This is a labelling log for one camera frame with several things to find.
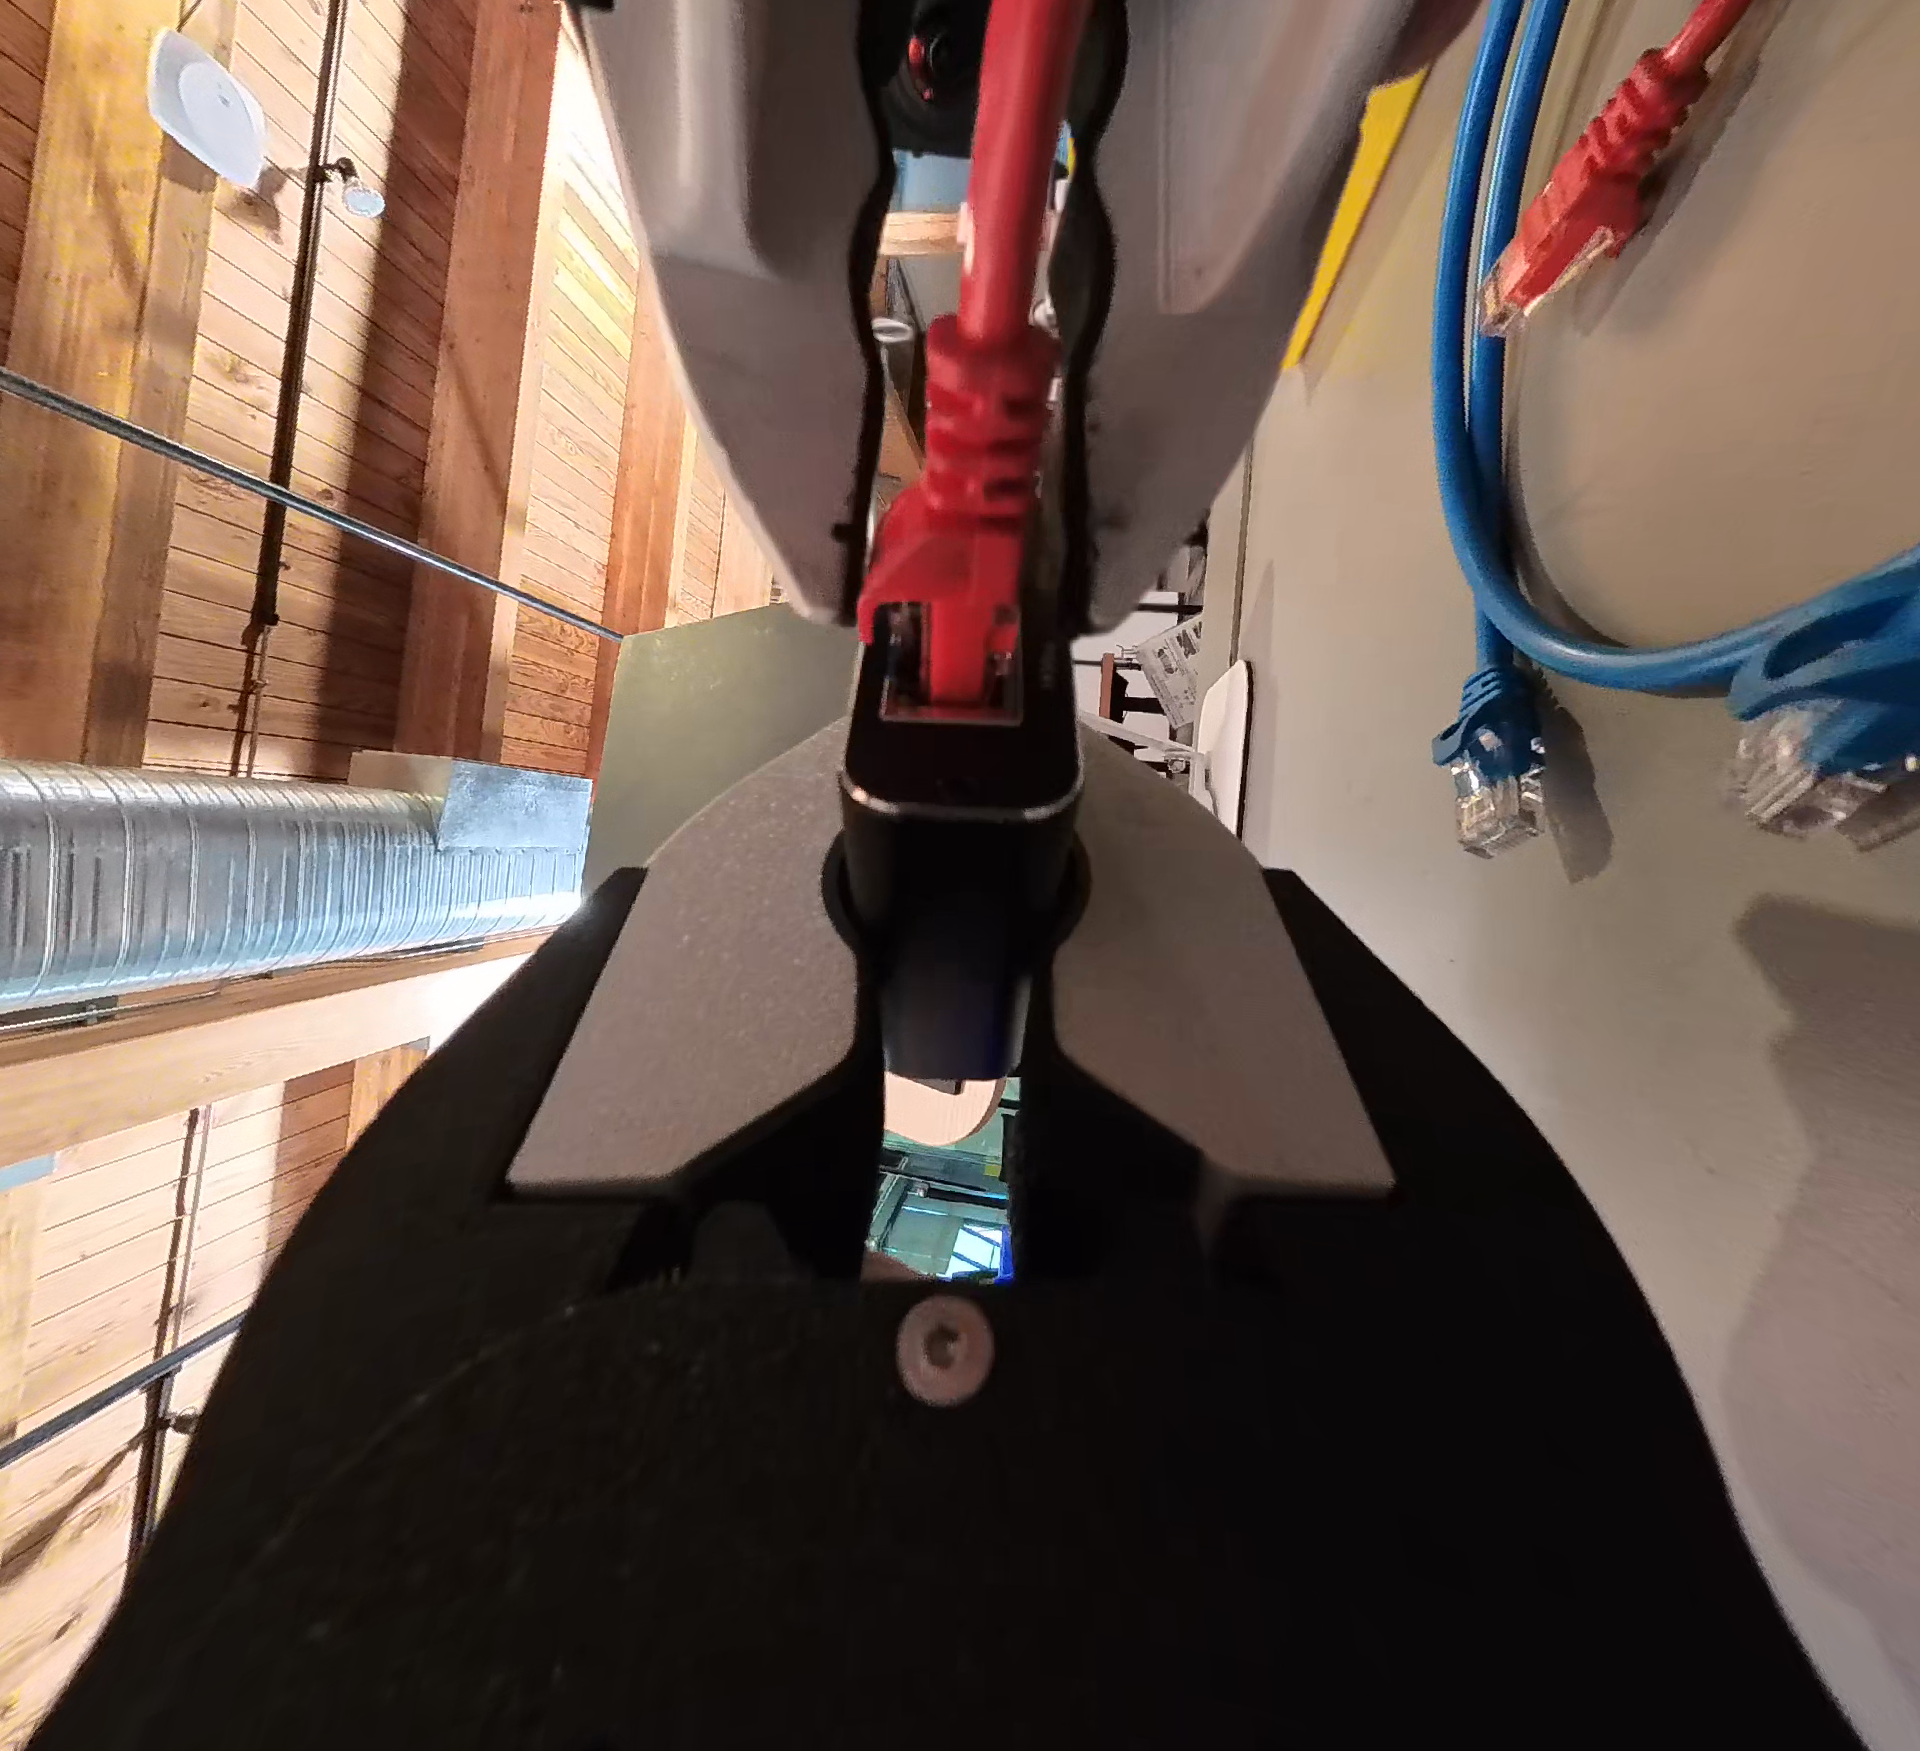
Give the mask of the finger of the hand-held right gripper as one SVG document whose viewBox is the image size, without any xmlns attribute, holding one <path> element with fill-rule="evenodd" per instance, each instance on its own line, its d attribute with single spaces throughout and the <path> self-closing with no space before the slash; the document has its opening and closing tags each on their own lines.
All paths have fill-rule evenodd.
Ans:
<svg viewBox="0 0 1920 1751">
<path fill-rule="evenodd" d="M 872 337 L 911 0 L 609 0 L 585 53 L 680 400 L 778 588 L 849 621 L 884 434 Z"/>
<path fill-rule="evenodd" d="M 1069 621 L 1106 629 L 1244 457 L 1370 93 L 1478 0 L 1120 0 L 1089 175 L 1106 317 L 1075 360 Z"/>
</svg>

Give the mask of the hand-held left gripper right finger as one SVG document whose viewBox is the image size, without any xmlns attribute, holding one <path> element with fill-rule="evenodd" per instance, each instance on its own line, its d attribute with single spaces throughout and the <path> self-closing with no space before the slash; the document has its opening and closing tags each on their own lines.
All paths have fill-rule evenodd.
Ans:
<svg viewBox="0 0 1920 1751">
<path fill-rule="evenodd" d="M 1021 1036 L 1015 1280 L 1190 1282 L 1378 1220 L 1392 1144 L 1259 861 L 1080 731 L 1075 913 Z"/>
</svg>

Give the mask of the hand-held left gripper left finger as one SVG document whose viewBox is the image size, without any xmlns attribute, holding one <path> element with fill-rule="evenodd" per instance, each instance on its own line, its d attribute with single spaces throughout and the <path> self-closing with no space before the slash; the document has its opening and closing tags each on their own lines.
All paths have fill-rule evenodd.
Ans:
<svg viewBox="0 0 1920 1751">
<path fill-rule="evenodd" d="M 514 1193 L 632 1193 L 691 1242 L 739 1210 L 802 1269 L 860 1280 L 884 1056 L 835 916 L 848 731 L 840 716 L 791 739 L 644 862 Z"/>
</svg>

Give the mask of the yellow plastic bin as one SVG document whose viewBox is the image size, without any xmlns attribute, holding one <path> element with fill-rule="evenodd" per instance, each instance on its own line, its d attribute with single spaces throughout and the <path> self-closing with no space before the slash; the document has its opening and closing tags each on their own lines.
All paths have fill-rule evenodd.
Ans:
<svg viewBox="0 0 1920 1751">
<path fill-rule="evenodd" d="M 1302 294 L 1296 326 L 1287 341 L 1287 371 L 1302 364 L 1302 356 L 1317 341 L 1317 323 L 1324 323 L 1324 307 L 1332 307 L 1332 294 L 1334 294 L 1334 282 L 1353 271 L 1353 247 L 1358 247 L 1358 238 L 1370 222 L 1370 201 L 1378 201 L 1378 190 L 1392 175 L 1392 157 L 1393 157 L 1393 143 L 1409 133 L 1409 114 L 1421 96 L 1421 83 L 1426 83 L 1426 72 L 1409 72 L 1393 83 L 1378 83 L 1370 107 L 1366 107 L 1353 175 L 1334 190 L 1334 211 L 1332 211 L 1332 229 L 1324 229 L 1324 247 L 1317 247 L 1317 271 L 1311 271 L 1311 294 Z"/>
</svg>

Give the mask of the black ethernet port adapter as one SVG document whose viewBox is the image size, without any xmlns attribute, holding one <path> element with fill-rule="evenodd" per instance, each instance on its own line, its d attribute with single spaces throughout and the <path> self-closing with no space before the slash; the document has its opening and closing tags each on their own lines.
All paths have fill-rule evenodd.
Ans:
<svg viewBox="0 0 1920 1751">
<path fill-rule="evenodd" d="M 911 701 L 916 608 L 878 608 L 840 758 L 840 906 L 878 994 L 878 1048 L 911 1084 L 1021 1071 L 1032 990 L 1075 916 L 1080 729 L 1069 635 L 1021 596 L 982 705 Z"/>
</svg>

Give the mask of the white stand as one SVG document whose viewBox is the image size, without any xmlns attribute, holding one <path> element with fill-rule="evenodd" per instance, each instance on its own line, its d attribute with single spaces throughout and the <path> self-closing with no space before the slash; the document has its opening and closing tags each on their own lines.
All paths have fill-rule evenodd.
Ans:
<svg viewBox="0 0 1920 1751">
<path fill-rule="evenodd" d="M 1190 719 L 1188 795 L 1227 823 L 1244 830 L 1244 746 L 1251 746 L 1251 659 L 1235 659 Z"/>
</svg>

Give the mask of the black panel with wooden rim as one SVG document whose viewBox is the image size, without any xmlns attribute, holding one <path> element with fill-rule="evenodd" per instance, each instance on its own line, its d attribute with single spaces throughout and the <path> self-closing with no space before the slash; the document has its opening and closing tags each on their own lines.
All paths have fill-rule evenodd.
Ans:
<svg viewBox="0 0 1920 1751">
<path fill-rule="evenodd" d="M 784 600 L 632 635 L 591 795 L 585 889 L 649 862 L 707 800 L 849 705 L 860 629 Z"/>
</svg>

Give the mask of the printed paper leaflet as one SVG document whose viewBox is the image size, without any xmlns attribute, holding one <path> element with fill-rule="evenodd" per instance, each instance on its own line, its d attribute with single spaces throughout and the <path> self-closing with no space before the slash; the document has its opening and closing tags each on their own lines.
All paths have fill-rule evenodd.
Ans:
<svg viewBox="0 0 1920 1751">
<path fill-rule="evenodd" d="M 1208 618 L 1166 618 L 1152 635 L 1134 644 L 1134 669 L 1152 685 L 1166 729 L 1190 729 L 1199 719 L 1199 644 L 1208 644 Z"/>
</svg>

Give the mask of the white ceiling disc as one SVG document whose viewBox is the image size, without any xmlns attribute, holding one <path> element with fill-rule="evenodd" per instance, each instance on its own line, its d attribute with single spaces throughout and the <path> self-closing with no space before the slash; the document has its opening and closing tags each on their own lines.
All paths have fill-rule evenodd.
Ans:
<svg viewBox="0 0 1920 1751">
<path fill-rule="evenodd" d="M 149 124 L 191 152 L 202 172 L 219 172 L 237 190 L 256 190 L 268 172 L 268 118 L 256 93 L 197 37 L 165 26 L 149 37 L 149 83 L 143 83 Z"/>
</svg>

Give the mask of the black ceiling light rail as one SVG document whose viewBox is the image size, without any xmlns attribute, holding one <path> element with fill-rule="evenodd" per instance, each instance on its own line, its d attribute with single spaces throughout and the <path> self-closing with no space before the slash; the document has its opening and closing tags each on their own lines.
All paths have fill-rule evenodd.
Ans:
<svg viewBox="0 0 1920 1751">
<path fill-rule="evenodd" d="M 276 618 L 281 530 L 288 530 L 281 500 L 295 492 L 295 434 L 304 434 L 304 383 L 309 383 L 309 326 L 315 326 L 315 272 L 323 272 L 323 211 L 326 211 L 326 180 L 342 175 L 342 157 L 336 157 L 342 53 L 348 53 L 348 0 L 326 0 L 323 83 L 315 83 L 315 118 L 309 118 L 309 172 L 304 172 L 304 229 L 295 229 L 295 294 L 288 294 L 288 337 L 281 337 L 281 371 L 276 371 L 268 518 L 256 539 L 256 596 L 250 596 L 250 629 L 243 629 L 237 775 L 256 770 L 268 644 L 281 621 Z"/>
</svg>

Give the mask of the silver air duct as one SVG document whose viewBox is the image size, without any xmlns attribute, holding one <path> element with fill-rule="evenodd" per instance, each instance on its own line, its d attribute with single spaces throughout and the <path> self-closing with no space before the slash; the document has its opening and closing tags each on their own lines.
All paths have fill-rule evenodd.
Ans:
<svg viewBox="0 0 1920 1751">
<path fill-rule="evenodd" d="M 348 779 L 0 770 L 0 1002 L 53 1009 L 562 926 L 591 779 L 356 753 Z"/>
</svg>

